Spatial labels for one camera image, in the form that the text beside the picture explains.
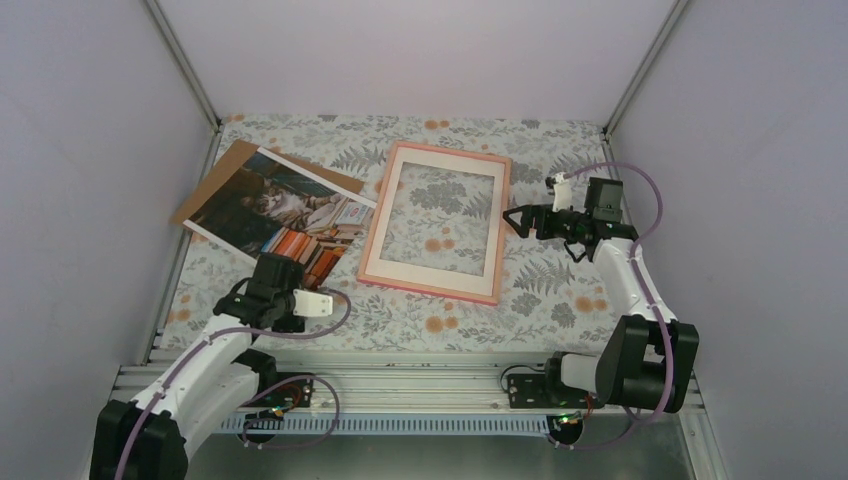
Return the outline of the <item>clear acrylic sheet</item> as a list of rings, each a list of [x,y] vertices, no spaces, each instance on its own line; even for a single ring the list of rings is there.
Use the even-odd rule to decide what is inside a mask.
[[[481,277],[493,190],[490,175],[404,164],[380,258]]]

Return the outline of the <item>brown cardboard backing board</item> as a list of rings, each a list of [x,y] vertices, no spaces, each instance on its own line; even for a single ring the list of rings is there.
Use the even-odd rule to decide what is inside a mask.
[[[260,147],[259,145],[237,139],[212,166],[209,173],[200,181],[194,192],[188,196],[188,198],[171,216],[170,222],[175,225],[181,225],[185,220],[188,220],[236,173],[239,168],[248,161],[253,154],[260,150],[265,151],[274,159],[279,158],[280,161],[285,160],[289,164],[297,165],[301,169],[326,179],[331,183],[353,193],[359,194],[363,191],[365,183],[362,180],[329,170],[317,164],[309,163],[303,159],[296,158],[293,155],[274,152],[265,149],[264,147]]]

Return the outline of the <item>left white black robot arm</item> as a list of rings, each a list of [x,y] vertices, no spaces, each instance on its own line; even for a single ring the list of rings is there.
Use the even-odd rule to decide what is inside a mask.
[[[148,387],[100,411],[91,479],[182,479],[189,460],[239,405],[270,402],[278,391],[276,362],[253,349],[300,323],[309,305],[304,268],[262,254],[251,276],[222,297],[198,338]]]

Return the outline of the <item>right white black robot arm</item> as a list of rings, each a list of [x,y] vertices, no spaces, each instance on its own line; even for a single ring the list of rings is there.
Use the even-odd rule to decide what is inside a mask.
[[[643,257],[636,229],[622,213],[623,184],[592,177],[582,209],[570,204],[570,182],[546,180],[554,201],[503,212],[522,238],[559,239],[583,247],[576,262],[594,265],[619,320],[601,354],[556,352],[545,363],[541,391],[555,407],[579,393],[600,404],[678,412],[684,403],[699,346],[697,329],[677,320],[661,299]]]

